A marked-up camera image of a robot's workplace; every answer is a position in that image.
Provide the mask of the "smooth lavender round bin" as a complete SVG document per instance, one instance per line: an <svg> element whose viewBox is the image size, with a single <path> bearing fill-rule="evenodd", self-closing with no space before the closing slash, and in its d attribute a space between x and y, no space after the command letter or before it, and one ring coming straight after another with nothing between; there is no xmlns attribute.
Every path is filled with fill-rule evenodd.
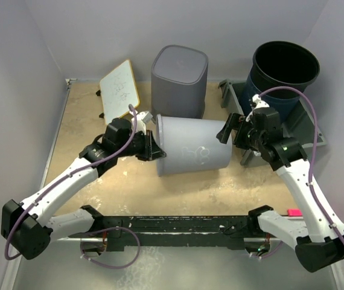
<svg viewBox="0 0 344 290"><path fill-rule="evenodd" d="M216 135L224 121L157 115L156 142L166 153L157 160L159 176L218 170L229 165L232 141L219 142Z"/></svg>

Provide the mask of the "grey slotted square bin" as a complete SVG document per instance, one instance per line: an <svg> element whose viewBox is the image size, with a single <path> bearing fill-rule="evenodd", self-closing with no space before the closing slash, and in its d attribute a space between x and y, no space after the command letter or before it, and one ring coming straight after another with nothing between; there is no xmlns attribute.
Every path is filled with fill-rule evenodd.
<svg viewBox="0 0 344 290"><path fill-rule="evenodd" d="M151 66L151 114L203 118L208 76L205 53L167 45Z"/></svg>

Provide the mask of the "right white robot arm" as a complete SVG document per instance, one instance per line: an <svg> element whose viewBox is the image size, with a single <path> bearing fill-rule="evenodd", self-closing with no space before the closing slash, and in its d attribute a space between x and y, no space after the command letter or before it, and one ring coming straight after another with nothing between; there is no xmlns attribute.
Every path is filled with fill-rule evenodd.
<svg viewBox="0 0 344 290"><path fill-rule="evenodd" d="M284 181L305 222L298 226L265 205L249 212L248 232L274 235L295 251L309 272L343 260L344 223L322 193L299 141L284 136L279 113L269 107L256 108L248 117L231 113L217 134L219 142L227 143L232 131L235 147L259 152Z"/></svg>

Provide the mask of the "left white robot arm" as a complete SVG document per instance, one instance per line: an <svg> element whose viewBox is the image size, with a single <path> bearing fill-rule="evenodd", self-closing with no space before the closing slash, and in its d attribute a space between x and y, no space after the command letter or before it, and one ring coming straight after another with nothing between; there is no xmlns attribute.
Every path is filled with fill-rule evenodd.
<svg viewBox="0 0 344 290"><path fill-rule="evenodd" d="M2 208L1 235L6 239L4 256L13 260L9 248L31 260L54 241L86 233L96 237L103 230L103 216L89 205L56 216L56 211L88 184L116 166L118 158L134 156L140 161L166 157L150 130L137 131L137 122L113 119L105 133L87 145L72 164L37 193L21 202L9 200Z"/></svg>

